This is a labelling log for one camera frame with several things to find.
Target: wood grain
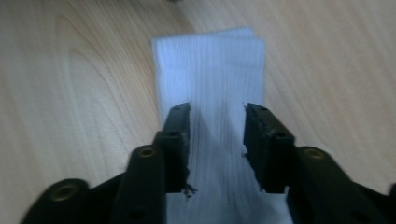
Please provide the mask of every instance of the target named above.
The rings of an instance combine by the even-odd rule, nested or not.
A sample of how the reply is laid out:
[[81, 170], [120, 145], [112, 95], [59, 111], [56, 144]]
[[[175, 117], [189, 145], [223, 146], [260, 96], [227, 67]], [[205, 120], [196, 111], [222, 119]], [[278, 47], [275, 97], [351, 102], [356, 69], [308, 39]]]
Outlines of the wood grain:
[[93, 186], [160, 128], [150, 39], [252, 26], [266, 105], [298, 145], [329, 150], [357, 182], [396, 180], [396, 2], [0, 2], [0, 219], [48, 185]]

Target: ribbed fabric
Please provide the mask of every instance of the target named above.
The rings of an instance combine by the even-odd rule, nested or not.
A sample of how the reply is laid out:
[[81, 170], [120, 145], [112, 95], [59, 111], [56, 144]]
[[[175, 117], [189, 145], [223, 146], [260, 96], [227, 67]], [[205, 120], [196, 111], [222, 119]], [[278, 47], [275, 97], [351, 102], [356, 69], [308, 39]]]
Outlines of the ribbed fabric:
[[160, 117], [191, 104], [189, 183], [167, 196], [169, 224], [291, 223], [284, 195], [260, 191], [243, 145], [246, 103], [263, 104], [264, 44], [249, 28], [153, 40]]

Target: white sock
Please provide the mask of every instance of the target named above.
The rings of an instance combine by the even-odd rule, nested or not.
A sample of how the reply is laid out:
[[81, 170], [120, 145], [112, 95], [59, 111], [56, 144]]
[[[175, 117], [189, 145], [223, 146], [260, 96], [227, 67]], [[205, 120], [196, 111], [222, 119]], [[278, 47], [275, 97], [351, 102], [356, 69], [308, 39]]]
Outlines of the white sock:
[[284, 195], [260, 191], [242, 154], [246, 103], [263, 105], [264, 44], [249, 28], [153, 40], [160, 117], [191, 104], [186, 201], [168, 194], [169, 224], [291, 223]]

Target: table surface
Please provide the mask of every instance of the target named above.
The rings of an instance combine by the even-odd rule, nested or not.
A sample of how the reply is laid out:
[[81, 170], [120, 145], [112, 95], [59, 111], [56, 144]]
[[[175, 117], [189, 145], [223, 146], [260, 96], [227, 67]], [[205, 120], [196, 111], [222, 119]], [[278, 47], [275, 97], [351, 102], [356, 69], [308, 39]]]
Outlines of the table surface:
[[265, 105], [297, 145], [386, 193], [396, 181], [396, 1], [0, 2], [0, 220], [47, 186], [95, 186], [160, 129], [150, 40], [251, 26]]

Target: folded sock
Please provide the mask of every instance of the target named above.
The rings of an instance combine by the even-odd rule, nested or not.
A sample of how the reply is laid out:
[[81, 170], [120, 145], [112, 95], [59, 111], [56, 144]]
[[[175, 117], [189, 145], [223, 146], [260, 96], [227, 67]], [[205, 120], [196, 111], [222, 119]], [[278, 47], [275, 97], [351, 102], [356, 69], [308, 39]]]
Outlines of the folded sock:
[[190, 175], [167, 195], [170, 224], [291, 223], [284, 195], [260, 191], [243, 145], [246, 103], [262, 105], [264, 44], [250, 28], [152, 41], [160, 118], [191, 104]]

